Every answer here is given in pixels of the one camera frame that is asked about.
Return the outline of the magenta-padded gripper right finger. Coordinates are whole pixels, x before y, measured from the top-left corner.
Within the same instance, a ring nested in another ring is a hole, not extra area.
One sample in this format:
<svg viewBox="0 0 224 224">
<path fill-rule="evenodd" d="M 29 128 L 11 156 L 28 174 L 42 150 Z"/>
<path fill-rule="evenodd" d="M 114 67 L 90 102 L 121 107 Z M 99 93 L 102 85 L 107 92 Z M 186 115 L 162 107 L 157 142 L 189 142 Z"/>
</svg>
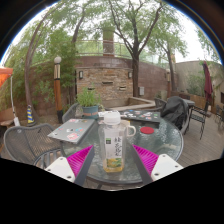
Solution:
<svg viewBox="0 0 224 224">
<path fill-rule="evenodd" d="M 182 169 L 182 166 L 167 154 L 157 155 L 137 145 L 131 147 L 131 153 L 144 185 Z"/>
</svg>

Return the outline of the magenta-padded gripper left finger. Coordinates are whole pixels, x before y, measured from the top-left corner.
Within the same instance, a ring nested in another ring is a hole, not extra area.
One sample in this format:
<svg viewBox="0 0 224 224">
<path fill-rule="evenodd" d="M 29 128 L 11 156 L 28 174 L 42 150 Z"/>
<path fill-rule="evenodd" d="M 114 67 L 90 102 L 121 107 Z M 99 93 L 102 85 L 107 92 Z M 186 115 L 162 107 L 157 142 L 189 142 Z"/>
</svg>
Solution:
<svg viewBox="0 0 224 224">
<path fill-rule="evenodd" d="M 68 158 L 59 157 L 46 168 L 46 171 L 78 186 L 82 186 L 94 155 L 94 146 L 90 145 L 70 155 Z"/>
</svg>

